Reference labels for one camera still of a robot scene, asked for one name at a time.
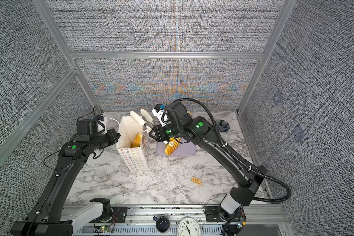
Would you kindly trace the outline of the ridged yellow spiral bread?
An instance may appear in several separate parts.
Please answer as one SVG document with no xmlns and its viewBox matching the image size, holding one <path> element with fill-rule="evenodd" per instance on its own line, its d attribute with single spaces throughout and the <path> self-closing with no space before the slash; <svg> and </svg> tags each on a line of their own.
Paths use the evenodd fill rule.
<svg viewBox="0 0 354 236">
<path fill-rule="evenodd" d="M 171 155 L 181 144 L 180 138 L 171 138 L 170 141 L 166 144 L 164 153 L 166 155 Z"/>
</svg>

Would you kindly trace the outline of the white printed paper bag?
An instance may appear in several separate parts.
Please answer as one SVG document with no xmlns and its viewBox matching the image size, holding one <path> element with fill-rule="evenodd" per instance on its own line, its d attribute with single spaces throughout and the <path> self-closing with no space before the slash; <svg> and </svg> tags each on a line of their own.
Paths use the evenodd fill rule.
<svg viewBox="0 0 354 236">
<path fill-rule="evenodd" d="M 124 116 L 119 122 L 118 133 L 121 135 L 116 149 L 131 172 L 149 169 L 149 143 L 144 126 L 131 116 Z"/>
</svg>

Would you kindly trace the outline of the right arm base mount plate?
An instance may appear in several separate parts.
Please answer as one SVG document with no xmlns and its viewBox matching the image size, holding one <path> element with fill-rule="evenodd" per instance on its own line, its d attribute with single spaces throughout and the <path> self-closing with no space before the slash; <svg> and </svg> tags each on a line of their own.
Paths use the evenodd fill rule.
<svg viewBox="0 0 354 236">
<path fill-rule="evenodd" d="M 215 206 L 203 206 L 203 211 L 206 217 L 206 222 L 208 223 L 217 223 L 224 222 L 219 214 L 218 205 Z"/>
</svg>

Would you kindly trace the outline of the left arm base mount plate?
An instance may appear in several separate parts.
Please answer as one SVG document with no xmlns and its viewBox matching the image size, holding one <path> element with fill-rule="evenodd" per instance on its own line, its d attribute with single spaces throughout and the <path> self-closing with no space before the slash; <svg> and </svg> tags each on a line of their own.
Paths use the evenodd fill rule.
<svg viewBox="0 0 354 236">
<path fill-rule="evenodd" d="M 106 220 L 92 220 L 90 223 L 104 223 L 104 224 L 109 224 L 112 222 L 115 223 L 124 223 L 126 221 L 126 217 L 127 217 L 127 210 L 128 207 L 126 206 L 113 206 L 112 207 L 112 215 L 110 216 L 110 218 L 106 219 Z"/>
</svg>

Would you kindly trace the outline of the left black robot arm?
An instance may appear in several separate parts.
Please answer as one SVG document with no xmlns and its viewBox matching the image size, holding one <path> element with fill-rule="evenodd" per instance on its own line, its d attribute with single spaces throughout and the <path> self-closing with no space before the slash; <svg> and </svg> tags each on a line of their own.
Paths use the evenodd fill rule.
<svg viewBox="0 0 354 236">
<path fill-rule="evenodd" d="M 58 151 L 57 165 L 41 197 L 24 221 L 14 222 L 10 233 L 13 236 L 71 236 L 93 220 L 112 219 L 110 201 L 104 198 L 93 199 L 84 210 L 86 215 L 80 213 L 63 220 L 62 211 L 72 185 L 89 156 L 98 149 L 116 144 L 120 136 L 112 128 L 105 134 L 92 138 L 86 135 L 65 143 Z"/>
</svg>

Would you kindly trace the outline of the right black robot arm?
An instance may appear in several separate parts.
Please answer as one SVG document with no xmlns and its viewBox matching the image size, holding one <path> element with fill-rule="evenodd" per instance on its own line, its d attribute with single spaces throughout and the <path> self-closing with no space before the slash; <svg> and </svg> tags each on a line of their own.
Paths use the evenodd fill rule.
<svg viewBox="0 0 354 236">
<path fill-rule="evenodd" d="M 263 166 L 255 166 L 237 153 L 221 138 L 215 123 L 210 123 L 203 117 L 192 118 L 179 102 L 175 104 L 175 108 L 162 110 L 159 125 L 150 121 L 150 114 L 145 110 L 141 116 L 131 111 L 130 116 L 145 126 L 149 136 L 158 142 L 183 138 L 199 146 L 233 176 L 238 187 L 232 188 L 218 206 L 218 215 L 222 220 L 233 219 L 243 207 L 256 199 L 255 195 L 267 170 Z"/>
</svg>

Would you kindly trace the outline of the yellow braided pastry bread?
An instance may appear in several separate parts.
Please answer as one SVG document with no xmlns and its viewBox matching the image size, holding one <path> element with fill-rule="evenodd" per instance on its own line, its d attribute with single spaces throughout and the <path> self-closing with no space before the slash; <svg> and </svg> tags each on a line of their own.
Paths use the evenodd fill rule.
<svg viewBox="0 0 354 236">
<path fill-rule="evenodd" d="M 141 146 L 142 143 L 142 138 L 143 138 L 143 132 L 139 132 L 133 139 L 132 143 L 131 143 L 131 147 L 132 148 L 139 148 Z"/>
</svg>

